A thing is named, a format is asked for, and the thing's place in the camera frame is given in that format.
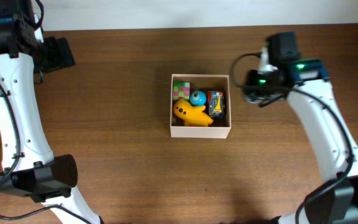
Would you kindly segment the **grey red toy car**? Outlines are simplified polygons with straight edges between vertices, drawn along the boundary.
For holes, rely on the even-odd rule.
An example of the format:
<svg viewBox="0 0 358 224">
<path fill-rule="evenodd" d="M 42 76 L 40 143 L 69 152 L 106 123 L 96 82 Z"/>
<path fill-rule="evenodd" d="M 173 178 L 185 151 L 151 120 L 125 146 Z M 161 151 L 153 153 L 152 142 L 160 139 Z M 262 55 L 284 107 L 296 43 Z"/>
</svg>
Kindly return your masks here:
<svg viewBox="0 0 358 224">
<path fill-rule="evenodd" d="M 224 94 L 222 91 L 208 92 L 208 114 L 211 118 L 223 118 L 225 116 Z"/>
</svg>

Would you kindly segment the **blue ball with eye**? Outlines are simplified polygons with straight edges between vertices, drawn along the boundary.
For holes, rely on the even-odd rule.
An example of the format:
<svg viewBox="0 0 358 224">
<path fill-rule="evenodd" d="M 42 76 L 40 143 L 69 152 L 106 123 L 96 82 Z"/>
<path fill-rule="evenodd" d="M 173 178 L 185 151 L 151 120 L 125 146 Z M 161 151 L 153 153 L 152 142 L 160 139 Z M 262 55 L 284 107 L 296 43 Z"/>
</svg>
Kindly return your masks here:
<svg viewBox="0 0 358 224">
<path fill-rule="evenodd" d="M 203 106 L 206 104 L 207 97 L 203 91 L 197 90 L 190 95 L 190 104 L 192 106 Z"/>
</svg>

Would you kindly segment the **yellow rubber animal toy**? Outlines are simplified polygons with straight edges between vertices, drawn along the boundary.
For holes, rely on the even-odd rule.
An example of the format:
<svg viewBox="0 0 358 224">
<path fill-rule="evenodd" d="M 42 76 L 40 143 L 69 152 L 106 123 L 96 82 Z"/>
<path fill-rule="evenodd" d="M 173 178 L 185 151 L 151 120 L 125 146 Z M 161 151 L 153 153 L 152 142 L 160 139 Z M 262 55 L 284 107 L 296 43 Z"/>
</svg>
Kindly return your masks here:
<svg viewBox="0 0 358 224">
<path fill-rule="evenodd" d="M 178 100 L 173 105 L 173 114 L 183 120 L 184 126 L 208 127 L 213 123 L 204 110 L 205 105 L 192 106 L 185 100 Z"/>
</svg>

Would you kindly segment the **multicoloured puzzle cube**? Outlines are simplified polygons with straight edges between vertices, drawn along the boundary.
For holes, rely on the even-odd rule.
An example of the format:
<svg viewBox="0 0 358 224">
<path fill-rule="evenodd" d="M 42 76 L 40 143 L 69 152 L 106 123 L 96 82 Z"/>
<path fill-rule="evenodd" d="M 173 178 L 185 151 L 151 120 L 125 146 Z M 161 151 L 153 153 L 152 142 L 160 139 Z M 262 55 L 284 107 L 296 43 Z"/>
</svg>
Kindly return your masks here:
<svg viewBox="0 0 358 224">
<path fill-rule="evenodd" d="M 172 100 L 185 100 L 189 101 L 190 99 L 190 82 L 173 82 L 172 89 Z"/>
</svg>

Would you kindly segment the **black round turbine cap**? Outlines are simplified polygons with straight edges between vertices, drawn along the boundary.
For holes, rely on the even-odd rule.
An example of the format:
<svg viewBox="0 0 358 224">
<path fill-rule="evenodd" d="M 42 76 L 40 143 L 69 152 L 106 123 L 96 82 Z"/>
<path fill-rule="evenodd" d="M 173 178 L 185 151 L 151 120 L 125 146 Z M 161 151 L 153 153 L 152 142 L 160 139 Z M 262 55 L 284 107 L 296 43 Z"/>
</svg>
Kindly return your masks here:
<svg viewBox="0 0 358 224">
<path fill-rule="evenodd" d="M 255 93 L 244 95 L 244 99 L 246 100 L 246 102 L 252 104 L 258 104 L 261 101 L 261 97 L 259 95 L 256 95 Z"/>
</svg>

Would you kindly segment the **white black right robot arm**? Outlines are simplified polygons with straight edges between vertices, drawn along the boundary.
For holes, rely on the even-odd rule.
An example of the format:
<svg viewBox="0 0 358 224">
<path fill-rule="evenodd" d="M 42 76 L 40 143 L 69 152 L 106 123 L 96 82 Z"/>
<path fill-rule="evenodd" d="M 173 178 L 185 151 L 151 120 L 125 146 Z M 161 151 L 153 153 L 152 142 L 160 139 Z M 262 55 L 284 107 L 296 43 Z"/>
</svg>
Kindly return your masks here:
<svg viewBox="0 0 358 224">
<path fill-rule="evenodd" d="M 303 125 L 318 163 L 322 184 L 293 213 L 272 223 L 358 223 L 358 145 L 337 107 L 322 61 L 303 59 L 296 35 L 267 37 L 242 89 L 246 100 L 264 107 L 288 102 Z"/>
</svg>

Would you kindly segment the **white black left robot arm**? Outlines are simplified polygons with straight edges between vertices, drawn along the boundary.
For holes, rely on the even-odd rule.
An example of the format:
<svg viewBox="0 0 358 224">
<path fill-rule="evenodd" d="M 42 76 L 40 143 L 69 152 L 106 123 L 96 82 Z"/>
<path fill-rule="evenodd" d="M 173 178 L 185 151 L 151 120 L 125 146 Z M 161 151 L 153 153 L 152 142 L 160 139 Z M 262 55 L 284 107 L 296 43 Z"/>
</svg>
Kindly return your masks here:
<svg viewBox="0 0 358 224">
<path fill-rule="evenodd" d="M 75 64 L 65 38 L 44 37 L 31 1 L 0 1 L 0 192 L 29 197 L 62 223 L 101 223 L 78 189 L 72 155 L 55 156 L 40 120 L 34 76 Z"/>
</svg>

